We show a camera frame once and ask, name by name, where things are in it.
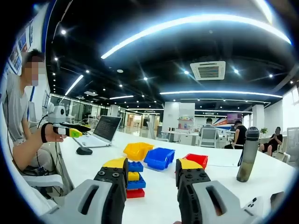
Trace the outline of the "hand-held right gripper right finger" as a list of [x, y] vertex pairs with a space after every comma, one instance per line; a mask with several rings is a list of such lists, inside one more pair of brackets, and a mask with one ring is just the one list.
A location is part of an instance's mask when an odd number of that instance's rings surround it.
[[257, 215], [196, 162], [176, 160], [176, 186], [183, 224], [256, 224]]

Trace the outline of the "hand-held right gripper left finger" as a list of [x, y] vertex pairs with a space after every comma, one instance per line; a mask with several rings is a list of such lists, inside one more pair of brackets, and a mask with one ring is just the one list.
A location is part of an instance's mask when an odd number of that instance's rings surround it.
[[127, 199], [128, 159], [106, 162], [93, 180], [87, 179], [41, 220], [46, 224], [121, 224]]

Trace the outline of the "person's left hand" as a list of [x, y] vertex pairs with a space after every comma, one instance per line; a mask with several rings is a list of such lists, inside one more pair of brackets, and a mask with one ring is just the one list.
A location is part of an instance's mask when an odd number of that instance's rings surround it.
[[53, 125], [51, 123], [43, 124], [41, 127], [41, 139], [43, 143], [63, 142], [66, 137], [66, 135], [56, 134], [53, 131]]

